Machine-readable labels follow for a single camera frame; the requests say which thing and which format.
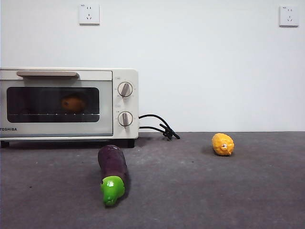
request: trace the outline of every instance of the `white wall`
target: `white wall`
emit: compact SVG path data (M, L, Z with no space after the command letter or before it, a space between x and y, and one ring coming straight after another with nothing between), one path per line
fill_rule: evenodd
M79 26L95 2L101 26ZM304 28L304 0L1 0L1 67L135 68L140 114L177 131L304 131Z

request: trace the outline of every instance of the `wall outlet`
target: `wall outlet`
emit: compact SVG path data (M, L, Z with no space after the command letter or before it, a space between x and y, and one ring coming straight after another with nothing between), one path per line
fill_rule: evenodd
M299 26L298 7L280 6L280 26Z
M80 25L99 25L100 24L100 5L81 4L79 6Z

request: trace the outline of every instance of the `oven door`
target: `oven door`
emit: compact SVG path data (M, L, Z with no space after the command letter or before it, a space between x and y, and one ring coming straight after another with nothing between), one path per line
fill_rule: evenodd
M1 71L0 87L2 138L113 135L111 71Z

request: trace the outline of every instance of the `purple eggplant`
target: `purple eggplant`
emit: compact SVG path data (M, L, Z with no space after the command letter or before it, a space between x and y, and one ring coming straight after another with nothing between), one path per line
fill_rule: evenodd
M99 165L102 170L101 192L107 206L115 204L125 193L128 170L123 151L117 146L107 145L99 150Z

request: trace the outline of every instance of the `power cord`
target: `power cord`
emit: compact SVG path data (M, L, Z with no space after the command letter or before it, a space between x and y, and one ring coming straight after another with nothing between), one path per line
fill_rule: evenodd
M166 122L164 119L162 119L160 116L157 116L157 115L155 115L155 114L145 114L145 115L140 116L139 119L145 118L145 117L155 117L155 118L160 119L160 120L165 124L165 125L160 124L160 126L161 126L162 128L164 128L164 130L161 130L161 129L158 129L158 128L152 127L152 126L140 126L140 127L139 127L140 129L153 129L153 130L159 131L159 132L163 133L163 136L164 136L164 137L167 137L167 138L170 139L170 140L172 139L172 136L175 136L176 139L180 139L180 136L177 135L177 134L170 128L170 126L167 124L167 122Z

